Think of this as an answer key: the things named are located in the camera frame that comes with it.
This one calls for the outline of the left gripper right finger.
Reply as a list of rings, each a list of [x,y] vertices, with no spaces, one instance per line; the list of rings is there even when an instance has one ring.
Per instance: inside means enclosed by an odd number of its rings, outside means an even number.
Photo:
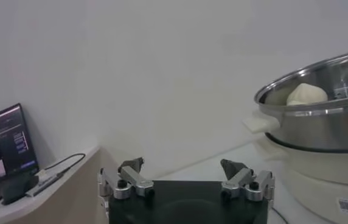
[[[258,174],[243,163],[222,159],[220,165],[227,180],[221,183],[224,202],[245,197],[249,201],[274,202],[275,177],[272,172],[261,170]]]

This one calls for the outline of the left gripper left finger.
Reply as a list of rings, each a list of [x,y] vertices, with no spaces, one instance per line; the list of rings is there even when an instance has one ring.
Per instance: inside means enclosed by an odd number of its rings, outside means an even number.
[[[144,159],[142,157],[124,161],[115,174],[106,172],[101,168],[97,174],[97,184],[99,198],[102,200],[102,206],[105,212],[110,211],[110,198],[116,200],[126,200],[131,197],[132,189],[137,196],[148,198],[153,195],[154,182],[144,178],[140,171]]]

